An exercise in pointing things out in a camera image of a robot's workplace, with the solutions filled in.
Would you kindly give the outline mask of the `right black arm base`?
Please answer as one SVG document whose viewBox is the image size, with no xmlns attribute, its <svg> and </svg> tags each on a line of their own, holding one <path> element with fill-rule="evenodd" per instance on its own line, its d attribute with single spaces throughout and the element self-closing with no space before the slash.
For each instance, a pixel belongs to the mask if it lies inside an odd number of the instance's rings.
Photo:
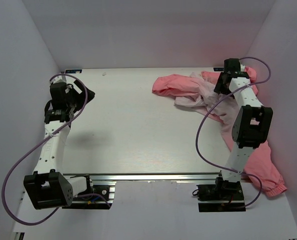
<svg viewBox="0 0 297 240">
<path fill-rule="evenodd" d="M 237 190 L 216 189 L 215 184 L 199 184 L 192 192 L 197 198 L 200 213 L 245 212 L 245 199 L 241 185 Z"/>
</svg>

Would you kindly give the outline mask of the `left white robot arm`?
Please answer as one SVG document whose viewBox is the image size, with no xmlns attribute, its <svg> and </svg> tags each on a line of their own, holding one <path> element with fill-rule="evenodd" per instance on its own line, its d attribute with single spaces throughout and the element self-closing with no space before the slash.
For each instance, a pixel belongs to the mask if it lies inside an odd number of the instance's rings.
<svg viewBox="0 0 297 240">
<path fill-rule="evenodd" d="M 63 176 L 66 140 L 76 113 L 84 109 L 95 93 L 80 81 L 57 80 L 50 85 L 51 99 L 44 108 L 44 139 L 39 160 L 31 175 L 23 180 L 24 188 L 37 210 L 69 207 L 79 195 L 88 200 L 94 195 L 90 177 L 85 174 L 69 179 Z"/>
</svg>

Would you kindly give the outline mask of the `pink hooded jacket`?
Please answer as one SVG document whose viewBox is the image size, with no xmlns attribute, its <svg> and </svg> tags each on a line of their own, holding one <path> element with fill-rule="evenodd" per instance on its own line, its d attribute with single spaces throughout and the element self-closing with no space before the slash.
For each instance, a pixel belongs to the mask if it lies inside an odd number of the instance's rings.
<svg viewBox="0 0 297 240">
<path fill-rule="evenodd" d="M 187 107 L 205 115 L 222 98 L 214 92 L 220 76 L 219 72 L 193 72 L 189 76 L 171 74 L 158 77 L 152 86 L 152 93 L 162 97 L 173 97 L 174 104 Z M 229 97 L 209 114 L 209 118 L 221 123 L 220 134 L 229 150 L 233 148 L 232 127 L 239 107 L 237 101 Z M 271 160 L 268 142 L 262 143 L 249 157 L 244 171 L 251 174 L 255 187 L 262 186 L 267 197 L 276 197 L 287 190 L 283 176 Z"/>
</svg>

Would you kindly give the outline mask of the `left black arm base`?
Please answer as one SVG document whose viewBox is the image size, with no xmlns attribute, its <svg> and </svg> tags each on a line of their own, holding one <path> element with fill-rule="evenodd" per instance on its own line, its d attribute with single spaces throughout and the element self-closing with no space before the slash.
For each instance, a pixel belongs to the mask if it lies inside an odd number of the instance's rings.
<svg viewBox="0 0 297 240">
<path fill-rule="evenodd" d="M 87 196 L 78 195 L 70 206 L 62 207 L 71 210 L 109 210 L 115 197 L 116 182 L 96 181 L 93 193 Z"/>
</svg>

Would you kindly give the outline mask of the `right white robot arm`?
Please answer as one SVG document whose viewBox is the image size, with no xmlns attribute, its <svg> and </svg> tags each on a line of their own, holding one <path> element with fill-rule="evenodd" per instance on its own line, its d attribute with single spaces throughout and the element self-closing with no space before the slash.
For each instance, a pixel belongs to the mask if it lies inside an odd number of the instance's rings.
<svg viewBox="0 0 297 240">
<path fill-rule="evenodd" d="M 239 112 L 232 125 L 233 148 L 225 169 L 215 180 L 214 193 L 219 199 L 227 199 L 238 191 L 249 157 L 268 137 L 273 110 L 257 99 L 249 74 L 242 69 L 240 60 L 228 58 L 224 61 L 214 92 L 233 96 Z"/>
</svg>

